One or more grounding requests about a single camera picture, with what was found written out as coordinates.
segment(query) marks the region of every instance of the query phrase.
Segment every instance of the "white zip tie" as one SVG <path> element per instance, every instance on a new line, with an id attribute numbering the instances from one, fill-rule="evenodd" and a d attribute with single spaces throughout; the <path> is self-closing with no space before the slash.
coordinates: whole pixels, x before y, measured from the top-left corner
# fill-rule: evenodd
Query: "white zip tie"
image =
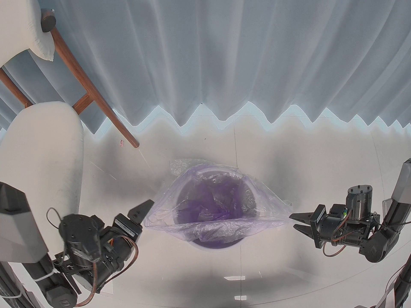
<path id="1" fill-rule="evenodd" d="M 50 277 L 50 276 L 53 275 L 53 274 L 57 274 L 57 273 L 59 273 L 59 271 L 58 271 L 57 269 L 53 268 L 53 270 L 51 271 L 50 274 L 47 274 L 47 275 L 45 275 L 45 276 L 43 276 L 43 277 L 40 277 L 40 278 L 38 278 L 37 280 L 35 280 L 35 279 L 33 278 L 33 281 L 39 282 L 39 281 L 41 281 L 41 280 L 45 280 L 47 277 Z"/>
<path id="2" fill-rule="evenodd" d="M 0 295 L 0 298 L 3 298 L 3 299 L 17 299 L 17 298 L 20 298 L 21 297 L 21 291 L 20 291 L 20 294 L 19 295 L 15 295 L 15 296 L 3 296 L 3 295 Z"/>

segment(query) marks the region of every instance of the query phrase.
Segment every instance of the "white tile floor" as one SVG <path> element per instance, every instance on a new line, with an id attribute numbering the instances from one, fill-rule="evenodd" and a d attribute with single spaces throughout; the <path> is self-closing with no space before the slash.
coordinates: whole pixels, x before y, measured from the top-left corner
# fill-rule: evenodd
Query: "white tile floor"
<path id="1" fill-rule="evenodd" d="M 162 113 L 146 123 L 132 129 L 139 149 L 126 141 L 121 147 L 124 138 L 113 126 L 101 139 L 85 130 L 80 213 L 111 224 L 117 213 L 155 195 L 176 158 L 238 166 L 292 202 L 295 212 L 314 211 L 320 203 L 329 209 L 345 202 L 347 188 L 371 184 L 373 209 L 381 213 L 382 200 L 391 196 L 402 163 L 411 157 L 411 126 L 366 126 L 359 118 L 346 124 L 327 111 L 312 124 L 302 112 L 289 110 L 269 125 L 258 111 L 218 123 L 200 108 L 183 134 Z M 292 223 L 218 253 L 144 229 L 137 262 L 114 280 L 113 294 L 96 295 L 89 307 L 371 306 L 405 263 L 410 242 L 406 226 L 390 255 L 371 264 L 350 247 L 324 257 Z M 231 276 L 239 280 L 225 279 Z"/>

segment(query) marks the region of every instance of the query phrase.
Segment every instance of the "purple plastic bag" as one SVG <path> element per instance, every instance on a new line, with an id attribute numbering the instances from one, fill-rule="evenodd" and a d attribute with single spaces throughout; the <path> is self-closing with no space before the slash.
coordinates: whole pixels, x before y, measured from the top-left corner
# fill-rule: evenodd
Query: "purple plastic bag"
<path id="1" fill-rule="evenodd" d="M 210 163 L 189 168 L 154 201 L 145 226 L 183 241 L 231 243 L 281 226 L 292 213 L 259 180 Z"/>

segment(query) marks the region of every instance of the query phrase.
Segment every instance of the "blue-gray curtain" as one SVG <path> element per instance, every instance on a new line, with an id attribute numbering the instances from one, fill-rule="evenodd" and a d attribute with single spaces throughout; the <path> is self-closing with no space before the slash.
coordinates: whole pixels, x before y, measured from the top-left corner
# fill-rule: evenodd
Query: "blue-gray curtain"
<path id="1" fill-rule="evenodd" d="M 184 124 L 200 103 L 221 120 L 247 101 L 271 122 L 291 104 L 311 120 L 411 121 L 411 0 L 39 0 L 109 104 L 137 125 L 160 105 Z M 84 90 L 55 54 L 5 69 L 34 100 Z M 21 109 L 0 85 L 1 126 Z M 104 116 L 82 120 L 96 131 Z"/>

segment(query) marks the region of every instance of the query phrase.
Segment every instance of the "wooden chair frame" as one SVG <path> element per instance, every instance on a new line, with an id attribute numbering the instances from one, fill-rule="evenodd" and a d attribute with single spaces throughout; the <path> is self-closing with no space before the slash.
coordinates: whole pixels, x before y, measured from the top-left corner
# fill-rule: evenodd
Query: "wooden chair frame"
<path id="1" fill-rule="evenodd" d="M 107 104 L 106 100 L 99 93 L 93 82 L 89 79 L 87 74 L 81 68 L 74 55 L 71 53 L 69 47 L 64 42 L 64 39 L 60 35 L 59 31 L 55 27 L 55 16 L 53 10 L 42 9 L 42 30 L 43 32 L 51 32 L 54 40 L 55 51 L 61 57 L 64 64 L 68 67 L 75 78 L 86 90 L 86 93 L 81 97 L 74 105 L 73 108 L 80 114 L 86 109 L 93 101 L 103 111 L 103 113 L 110 119 L 113 125 L 121 132 L 121 134 L 134 146 L 138 147 L 139 142 L 134 136 L 127 130 L 124 124 L 120 121 L 111 107 Z M 0 68 L 0 80 L 10 90 L 10 92 L 27 108 L 33 103 L 21 92 L 21 90 L 14 84 L 14 82 L 7 76 L 2 68 Z"/>

